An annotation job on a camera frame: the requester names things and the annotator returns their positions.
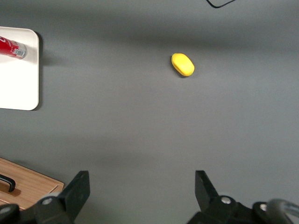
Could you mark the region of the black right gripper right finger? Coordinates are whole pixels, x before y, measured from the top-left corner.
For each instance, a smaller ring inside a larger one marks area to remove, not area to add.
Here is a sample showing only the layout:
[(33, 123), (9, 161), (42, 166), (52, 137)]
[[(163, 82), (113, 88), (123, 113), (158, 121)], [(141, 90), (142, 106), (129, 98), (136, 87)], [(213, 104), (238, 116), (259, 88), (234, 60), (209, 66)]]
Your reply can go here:
[(195, 196), (200, 211), (189, 224), (252, 224), (252, 210), (229, 196), (220, 196), (203, 170), (195, 172)]

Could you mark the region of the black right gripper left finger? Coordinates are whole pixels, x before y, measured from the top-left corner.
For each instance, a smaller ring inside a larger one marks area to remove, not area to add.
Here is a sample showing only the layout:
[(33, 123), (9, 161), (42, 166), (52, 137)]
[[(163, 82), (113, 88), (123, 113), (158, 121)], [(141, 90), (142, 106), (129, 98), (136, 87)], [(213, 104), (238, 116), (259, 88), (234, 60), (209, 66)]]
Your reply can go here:
[(89, 195), (89, 172), (79, 171), (58, 195), (47, 195), (36, 203), (36, 223), (73, 224)]

